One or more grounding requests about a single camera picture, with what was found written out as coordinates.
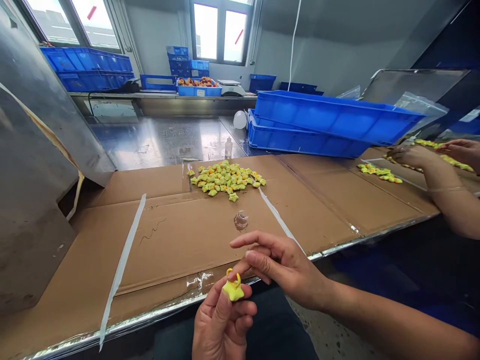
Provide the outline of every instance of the small yellow figurine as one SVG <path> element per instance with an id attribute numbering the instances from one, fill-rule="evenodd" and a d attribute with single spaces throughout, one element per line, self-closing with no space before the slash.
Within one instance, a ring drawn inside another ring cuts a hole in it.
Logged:
<path id="1" fill-rule="evenodd" d="M 228 269 L 226 271 L 226 276 L 228 277 L 230 272 L 232 272 L 233 269 Z M 243 298 L 245 296 L 243 290 L 242 290 L 242 287 L 240 286 L 241 283 L 242 283 L 242 279 L 240 279 L 240 274 L 237 273 L 236 274 L 236 278 L 237 280 L 236 281 L 226 281 L 226 284 L 223 285 L 222 289 L 225 290 L 225 292 L 228 294 L 228 297 L 230 299 L 230 301 L 233 303 L 233 302 L 236 302 L 237 300 L 240 300 L 241 298 Z"/>

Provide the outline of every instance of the blue storage box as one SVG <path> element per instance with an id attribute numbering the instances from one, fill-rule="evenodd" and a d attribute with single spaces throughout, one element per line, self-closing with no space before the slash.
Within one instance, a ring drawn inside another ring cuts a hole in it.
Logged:
<path id="1" fill-rule="evenodd" d="M 41 47 L 56 73 L 102 70 L 132 72 L 128 56 L 89 47 Z"/>
<path id="2" fill-rule="evenodd" d="M 153 83 L 149 79 L 161 79 L 166 80 L 165 84 Z M 140 82 L 142 90 L 160 90 L 165 92 L 177 92 L 177 85 L 175 83 L 175 76 L 163 76 L 163 75 L 140 75 Z"/>
<path id="3" fill-rule="evenodd" d="M 190 61 L 169 60 L 168 62 L 170 63 L 170 71 L 190 70 Z"/>
<path id="4" fill-rule="evenodd" d="M 253 148 L 355 159 L 371 146 L 369 142 L 324 132 L 261 126 L 252 109 L 248 115 L 248 143 Z"/>
<path id="5" fill-rule="evenodd" d="M 382 146 L 393 145 L 426 116 L 392 105 L 282 90 L 259 92 L 255 115 Z"/>
<path id="6" fill-rule="evenodd" d="M 270 91 L 274 87 L 274 82 L 277 79 L 272 75 L 250 74 L 250 88 L 248 91 L 258 94 L 258 91 Z"/>
<path id="7" fill-rule="evenodd" d="M 188 61 L 189 48 L 184 46 L 167 46 L 166 53 L 169 60 Z"/>
<path id="8" fill-rule="evenodd" d="M 192 97 L 221 97 L 222 88 L 212 80 L 212 84 L 216 84 L 218 87 L 204 87 L 204 86 L 178 86 L 179 79 L 176 80 L 176 88 L 179 96 L 192 96 Z M 202 78 L 191 78 L 193 81 L 200 81 Z"/>
<path id="9" fill-rule="evenodd" d="M 190 60 L 192 70 L 210 70 L 210 62 L 204 60 Z"/>
<path id="10" fill-rule="evenodd" d="M 92 93 L 118 89 L 127 80 L 134 78 L 134 73 L 82 71 L 59 72 L 57 76 L 69 92 Z"/>
<path id="11" fill-rule="evenodd" d="M 285 90 L 289 88 L 289 83 L 282 81 L 280 83 L 279 90 Z M 302 94 L 314 94 L 317 90 L 317 85 L 309 85 L 309 84 L 302 84 L 299 82 L 291 82 L 290 83 L 290 91 L 294 93 L 302 93 Z"/>

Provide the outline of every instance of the digital scale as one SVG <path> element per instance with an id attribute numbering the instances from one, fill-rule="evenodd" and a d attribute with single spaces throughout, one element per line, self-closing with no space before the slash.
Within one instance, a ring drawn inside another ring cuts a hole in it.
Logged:
<path id="1" fill-rule="evenodd" d="M 247 94 L 244 88 L 241 87 L 241 82 L 234 80 L 217 80 L 217 83 L 221 85 L 221 96 L 242 97 Z"/>

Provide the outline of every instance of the window frame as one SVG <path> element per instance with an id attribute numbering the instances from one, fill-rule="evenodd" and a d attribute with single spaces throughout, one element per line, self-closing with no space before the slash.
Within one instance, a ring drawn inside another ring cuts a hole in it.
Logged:
<path id="1" fill-rule="evenodd" d="M 250 43 L 250 30 L 254 17 L 255 0 L 251 5 L 236 2 L 232 0 L 189 0 L 190 3 L 190 30 L 191 30 L 191 49 L 194 60 L 205 60 L 214 64 L 245 66 Z M 217 9 L 216 26 L 216 59 L 197 56 L 197 32 L 195 29 L 195 9 L 194 4 L 208 6 Z M 246 15 L 245 38 L 243 41 L 243 50 L 241 61 L 224 60 L 225 56 L 225 25 L 227 11 Z"/>
<path id="2" fill-rule="evenodd" d="M 13 2 L 16 4 L 18 9 L 20 10 L 23 18 L 26 20 L 26 22 L 30 26 L 30 29 L 35 34 L 39 43 L 46 42 L 59 48 L 92 48 L 92 49 L 106 51 L 109 53 L 124 54 L 124 49 L 120 42 L 118 33 L 114 27 L 114 22 L 112 20 L 111 14 L 108 10 L 107 10 L 108 18 L 112 24 L 113 32 L 115 33 L 116 42 L 119 48 L 92 45 L 72 0 L 58 0 L 58 2 L 61 8 L 63 9 L 63 12 L 65 13 L 65 16 L 71 26 L 73 33 L 75 34 L 76 39 L 78 40 L 78 44 L 72 44 L 68 42 L 49 41 L 47 35 L 42 30 L 42 27 L 37 22 L 37 19 L 35 19 L 35 16 L 32 12 L 32 9 L 28 1 L 13 0 Z"/>

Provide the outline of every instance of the hand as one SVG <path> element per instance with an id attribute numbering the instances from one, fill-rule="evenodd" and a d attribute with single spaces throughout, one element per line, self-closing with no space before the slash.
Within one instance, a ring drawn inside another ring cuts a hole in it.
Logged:
<path id="1" fill-rule="evenodd" d="M 226 282 L 226 276 L 217 281 L 196 312 L 193 360 L 245 359 L 247 331 L 254 323 L 257 305 L 245 300 L 232 303 L 222 290 Z M 241 284 L 241 289 L 244 299 L 252 296 L 249 285 Z"/>
<path id="2" fill-rule="evenodd" d="M 458 162 L 470 165 L 478 174 L 480 172 L 480 142 L 457 139 L 445 143 L 437 153 L 448 155 Z"/>
<path id="3" fill-rule="evenodd" d="M 233 267 L 229 279 L 252 268 L 267 284 L 271 280 L 304 308 L 321 311 L 333 292 L 333 281 L 327 279 L 305 256 L 294 240 L 262 231 L 248 232 L 230 243 L 234 249 L 258 244 L 245 253 Z"/>
<path id="4" fill-rule="evenodd" d="M 424 169 L 430 164 L 442 164 L 443 159 L 433 151 L 423 146 L 414 145 L 407 147 L 396 147 L 389 151 L 387 156 L 391 156 L 400 164 L 407 164 L 414 168 Z"/>

